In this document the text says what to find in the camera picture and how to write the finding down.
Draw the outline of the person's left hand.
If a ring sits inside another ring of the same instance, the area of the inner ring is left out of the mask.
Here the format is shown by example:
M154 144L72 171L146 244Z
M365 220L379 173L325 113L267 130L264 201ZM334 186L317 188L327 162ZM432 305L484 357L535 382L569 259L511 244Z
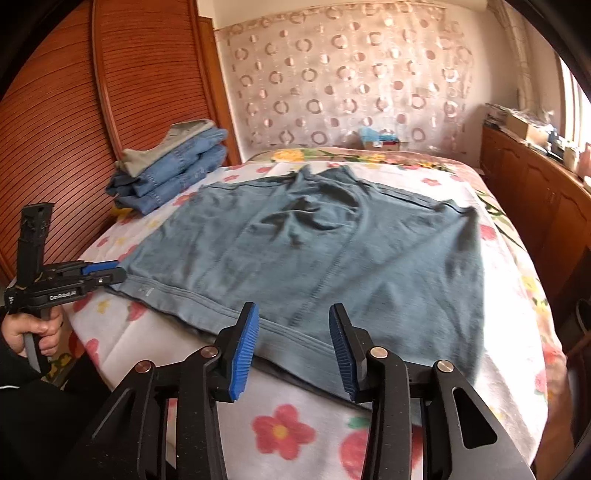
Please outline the person's left hand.
M58 350L63 321L61 306L53 307L47 320L26 313L8 314L2 322L1 333L10 349L22 357L26 356L24 335L36 334L40 337L41 353L51 357Z

